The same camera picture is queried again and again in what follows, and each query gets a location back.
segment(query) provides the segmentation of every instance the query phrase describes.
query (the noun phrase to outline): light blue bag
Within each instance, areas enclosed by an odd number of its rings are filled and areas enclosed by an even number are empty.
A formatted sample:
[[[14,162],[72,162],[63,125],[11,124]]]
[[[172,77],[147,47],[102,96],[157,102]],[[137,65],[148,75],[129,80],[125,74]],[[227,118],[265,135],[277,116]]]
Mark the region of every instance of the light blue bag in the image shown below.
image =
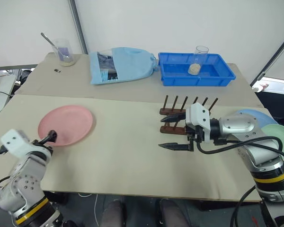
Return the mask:
[[[125,82],[149,77],[157,70],[157,61],[145,50],[117,47],[89,54],[91,84]]]

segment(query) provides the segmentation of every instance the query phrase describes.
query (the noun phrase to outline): blue plastic tray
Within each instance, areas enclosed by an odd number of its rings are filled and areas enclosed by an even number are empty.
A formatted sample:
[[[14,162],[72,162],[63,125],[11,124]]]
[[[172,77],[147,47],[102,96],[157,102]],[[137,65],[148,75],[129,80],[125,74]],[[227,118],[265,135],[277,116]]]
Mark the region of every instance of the blue plastic tray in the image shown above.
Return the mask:
[[[164,86],[227,86],[236,78],[223,58],[209,53],[198,75],[188,73],[194,62],[192,53],[159,53],[161,80]]]

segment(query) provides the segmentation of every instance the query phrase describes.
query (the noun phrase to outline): spoon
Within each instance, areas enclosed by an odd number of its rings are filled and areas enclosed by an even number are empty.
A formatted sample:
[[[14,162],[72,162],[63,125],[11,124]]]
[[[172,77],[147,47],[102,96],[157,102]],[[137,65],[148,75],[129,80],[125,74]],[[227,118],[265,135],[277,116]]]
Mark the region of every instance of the spoon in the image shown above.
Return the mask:
[[[52,42],[49,38],[47,38],[47,36],[46,36],[43,32],[41,32],[41,36],[42,36],[44,39],[46,39],[46,41],[49,42],[50,45],[52,45],[52,46],[62,55],[63,61],[67,61],[67,62],[70,62],[70,61],[71,61],[70,57],[64,55],[63,53],[61,53],[61,51],[59,50],[59,48],[56,47],[55,44],[53,44],[53,42]]]

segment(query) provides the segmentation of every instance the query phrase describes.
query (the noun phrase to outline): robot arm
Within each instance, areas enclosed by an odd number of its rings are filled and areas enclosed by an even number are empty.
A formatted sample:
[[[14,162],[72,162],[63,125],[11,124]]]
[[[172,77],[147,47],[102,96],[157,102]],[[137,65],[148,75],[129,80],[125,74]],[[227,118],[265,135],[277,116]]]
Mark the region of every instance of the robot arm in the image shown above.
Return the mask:
[[[210,119],[209,111],[199,103],[192,104],[185,113],[168,115],[162,122],[177,122],[185,119],[187,145],[177,143],[165,143],[159,146],[172,150],[193,151],[193,142],[197,143],[197,148],[205,154],[217,153],[215,151],[206,152],[201,149],[202,141],[213,140],[215,145],[227,144],[229,138],[233,138],[239,145],[248,140],[255,140],[253,144],[247,143],[237,147],[245,166],[250,171],[256,183],[256,189],[263,199],[261,207],[264,217],[270,225],[281,226],[284,223],[284,161],[282,157],[265,147],[279,149],[279,145],[273,139],[258,140],[266,135],[258,126],[257,119],[249,114],[235,114],[222,117],[219,120]]]
[[[21,131],[10,130],[1,138],[4,147],[19,158],[10,172],[9,182],[0,188],[0,208],[12,215],[20,227],[58,227],[62,215],[55,210],[40,187],[57,133],[50,131],[41,141],[29,139]]]

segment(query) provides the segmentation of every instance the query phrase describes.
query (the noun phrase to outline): metal pole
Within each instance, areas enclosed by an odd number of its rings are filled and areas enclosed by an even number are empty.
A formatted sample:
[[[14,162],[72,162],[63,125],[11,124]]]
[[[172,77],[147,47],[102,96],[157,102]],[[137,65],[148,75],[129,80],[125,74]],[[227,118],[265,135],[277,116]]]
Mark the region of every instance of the metal pole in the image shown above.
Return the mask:
[[[78,15],[75,0],[68,0],[68,4],[69,4],[70,9],[71,9],[72,19],[73,19],[74,24],[76,26],[77,35],[79,37],[79,42],[80,42],[80,45],[81,45],[82,52],[84,54],[88,54],[88,50],[86,48],[86,43],[85,43],[85,40],[84,40],[84,35],[83,35],[83,32],[82,32],[82,28],[81,28],[81,24],[80,24],[79,15]]]
[[[283,51],[284,51],[284,42],[279,47],[279,49],[275,52],[275,54],[271,57],[271,59],[267,62],[264,68],[260,71],[257,77],[251,82],[250,84],[251,87],[257,82],[257,80],[261,80],[261,78],[265,76],[265,73],[269,69],[270,65],[272,65],[275,62],[275,60],[279,57],[280,54],[283,53]]]

